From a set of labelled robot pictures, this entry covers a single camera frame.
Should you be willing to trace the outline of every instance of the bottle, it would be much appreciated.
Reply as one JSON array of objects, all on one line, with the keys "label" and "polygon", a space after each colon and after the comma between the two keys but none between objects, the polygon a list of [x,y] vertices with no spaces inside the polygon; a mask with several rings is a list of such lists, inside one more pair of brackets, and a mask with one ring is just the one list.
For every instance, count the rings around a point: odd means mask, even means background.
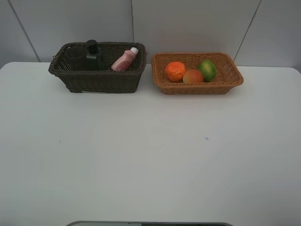
[{"label": "bottle", "polygon": [[130,50],[126,50],[124,54],[116,60],[111,68],[117,72],[125,72],[130,67],[133,60],[135,60],[137,53],[138,49],[135,47],[132,47]]},{"label": "bottle", "polygon": [[95,40],[87,41],[87,69],[89,71],[99,71],[103,69],[102,64],[102,50],[98,47]]}]

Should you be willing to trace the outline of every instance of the table surface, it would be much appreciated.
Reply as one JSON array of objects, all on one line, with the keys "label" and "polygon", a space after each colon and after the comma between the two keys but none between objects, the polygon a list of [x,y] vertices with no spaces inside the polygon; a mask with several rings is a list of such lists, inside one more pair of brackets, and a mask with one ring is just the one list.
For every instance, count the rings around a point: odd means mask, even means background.
[{"label": "table surface", "polygon": [[49,63],[0,70],[0,225],[301,222],[301,75],[238,67],[226,95],[73,94]]}]

